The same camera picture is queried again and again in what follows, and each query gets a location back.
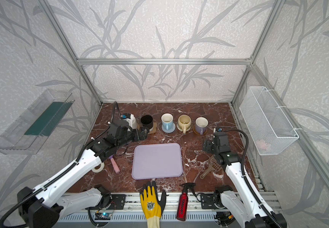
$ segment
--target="black mug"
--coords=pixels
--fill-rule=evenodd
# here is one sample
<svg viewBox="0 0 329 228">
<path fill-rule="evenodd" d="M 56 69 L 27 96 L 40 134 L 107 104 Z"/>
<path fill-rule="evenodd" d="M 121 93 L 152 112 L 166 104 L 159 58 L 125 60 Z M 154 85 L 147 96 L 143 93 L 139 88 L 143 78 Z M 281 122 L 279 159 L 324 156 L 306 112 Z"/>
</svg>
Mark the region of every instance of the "black mug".
<svg viewBox="0 0 329 228">
<path fill-rule="evenodd" d="M 151 115 L 145 115 L 140 118 L 140 122 L 143 127 L 149 129 L 149 131 L 153 130 L 153 117 Z"/>
</svg>

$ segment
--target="glove cuff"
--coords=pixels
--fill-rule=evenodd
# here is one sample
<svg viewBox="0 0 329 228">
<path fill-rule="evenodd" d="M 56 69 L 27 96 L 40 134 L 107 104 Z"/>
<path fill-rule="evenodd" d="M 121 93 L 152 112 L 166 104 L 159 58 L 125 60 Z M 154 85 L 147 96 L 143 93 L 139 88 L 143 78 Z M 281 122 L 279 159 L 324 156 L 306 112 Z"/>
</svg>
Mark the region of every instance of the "glove cuff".
<svg viewBox="0 0 329 228">
<path fill-rule="evenodd" d="M 159 228 L 159 219 L 158 216 L 153 216 L 147 219 L 147 226 L 148 228 Z"/>
</svg>

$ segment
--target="black spray nozzle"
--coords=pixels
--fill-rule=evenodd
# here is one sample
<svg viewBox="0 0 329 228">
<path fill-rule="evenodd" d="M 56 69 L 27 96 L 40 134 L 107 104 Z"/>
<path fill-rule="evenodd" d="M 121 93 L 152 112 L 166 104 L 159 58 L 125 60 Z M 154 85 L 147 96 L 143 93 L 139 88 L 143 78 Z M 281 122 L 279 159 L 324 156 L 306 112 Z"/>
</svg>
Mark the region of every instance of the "black spray nozzle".
<svg viewBox="0 0 329 228">
<path fill-rule="evenodd" d="M 191 192 L 192 192 L 192 194 L 194 194 L 194 196 L 196 197 L 196 193 L 195 193 L 195 189 L 194 189 L 194 187 L 195 187 L 195 183 L 184 183 L 184 184 L 181 184 L 180 186 L 181 187 L 183 187 L 183 189 L 182 189 L 182 193 L 188 193 L 188 189 L 190 189 L 191 190 Z"/>
</svg>

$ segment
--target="yellow mug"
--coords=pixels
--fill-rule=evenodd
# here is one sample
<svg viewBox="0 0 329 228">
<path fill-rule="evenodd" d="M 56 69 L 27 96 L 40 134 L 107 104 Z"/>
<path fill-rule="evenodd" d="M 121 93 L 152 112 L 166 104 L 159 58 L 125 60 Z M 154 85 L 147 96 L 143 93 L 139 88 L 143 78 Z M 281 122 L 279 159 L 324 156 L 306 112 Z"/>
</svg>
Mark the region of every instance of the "yellow mug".
<svg viewBox="0 0 329 228">
<path fill-rule="evenodd" d="M 180 116 L 178 118 L 177 128 L 178 130 L 186 134 L 186 131 L 189 131 L 191 129 L 191 118 L 187 115 Z"/>
</svg>

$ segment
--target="blue coaster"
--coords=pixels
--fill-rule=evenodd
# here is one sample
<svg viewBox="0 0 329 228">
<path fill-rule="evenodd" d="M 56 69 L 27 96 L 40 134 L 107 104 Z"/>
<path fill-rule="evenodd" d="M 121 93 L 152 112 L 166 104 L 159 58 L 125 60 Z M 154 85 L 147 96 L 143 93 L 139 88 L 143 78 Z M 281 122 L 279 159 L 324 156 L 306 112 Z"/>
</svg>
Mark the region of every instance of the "blue coaster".
<svg viewBox="0 0 329 228">
<path fill-rule="evenodd" d="M 165 133 L 171 133 L 171 132 L 173 132 L 175 129 L 176 129 L 176 125 L 175 125 L 175 123 L 173 123 L 171 129 L 168 129 L 168 130 L 164 129 L 164 128 L 163 128 L 163 125 L 162 125 L 162 131 L 164 131 Z"/>
</svg>

